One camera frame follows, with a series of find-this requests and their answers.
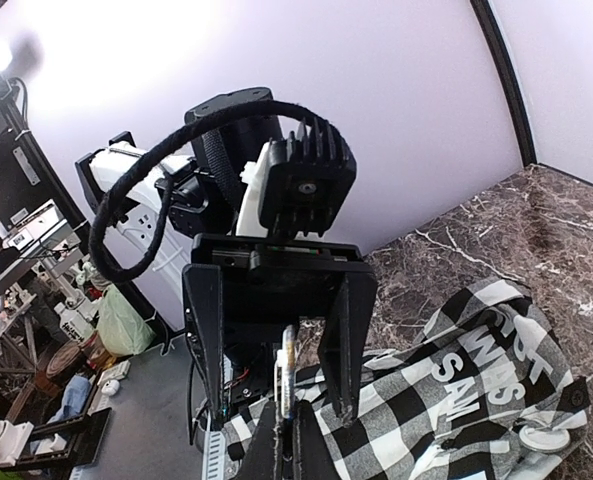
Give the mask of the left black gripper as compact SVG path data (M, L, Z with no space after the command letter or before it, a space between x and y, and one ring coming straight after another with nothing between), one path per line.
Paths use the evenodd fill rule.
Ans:
M182 272L189 350L212 418L225 418L224 320L326 317L318 346L341 424L358 416L377 280L354 245L200 234Z

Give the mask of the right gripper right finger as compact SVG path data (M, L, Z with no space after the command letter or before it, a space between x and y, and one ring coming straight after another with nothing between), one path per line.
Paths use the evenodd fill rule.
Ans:
M312 405L297 401L293 420L293 478L340 480Z

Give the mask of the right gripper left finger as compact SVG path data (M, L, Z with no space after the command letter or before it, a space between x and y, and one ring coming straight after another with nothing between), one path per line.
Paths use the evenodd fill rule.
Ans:
M276 404L268 402L261 413L236 480L281 478L281 420Z

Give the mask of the black white plaid shirt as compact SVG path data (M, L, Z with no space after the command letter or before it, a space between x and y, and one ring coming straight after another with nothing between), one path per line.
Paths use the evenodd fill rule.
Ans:
M340 479L543 479L586 432L590 398L522 284L490 277L449 298L412 346L367 352L358 416L336 417L322 371L296 375ZM571 444L525 448L523 426Z

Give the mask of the white brooch back piece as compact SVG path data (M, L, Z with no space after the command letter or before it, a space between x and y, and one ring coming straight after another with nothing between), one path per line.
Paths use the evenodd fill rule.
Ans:
M565 429L552 430L544 427L523 426L518 435L525 448L539 453L561 452L571 444L571 435Z

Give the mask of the white round brooch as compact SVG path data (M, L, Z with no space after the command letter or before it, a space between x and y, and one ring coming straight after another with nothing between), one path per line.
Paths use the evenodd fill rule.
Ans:
M281 347L276 351L274 363L274 399L277 413L285 422L294 419L296 327L288 325L282 333Z

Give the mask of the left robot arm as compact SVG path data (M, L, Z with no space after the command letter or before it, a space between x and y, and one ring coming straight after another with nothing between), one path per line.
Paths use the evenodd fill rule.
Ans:
M172 282L208 411L224 424L272 382L287 330L321 320L317 354L336 416L358 414L360 360L377 282L354 245L324 241L357 176L346 140L324 118L263 87L216 96L118 175L97 197L89 248L110 281L154 262L167 226L193 239ZM106 253L106 231L140 186L157 200L150 243L132 267Z

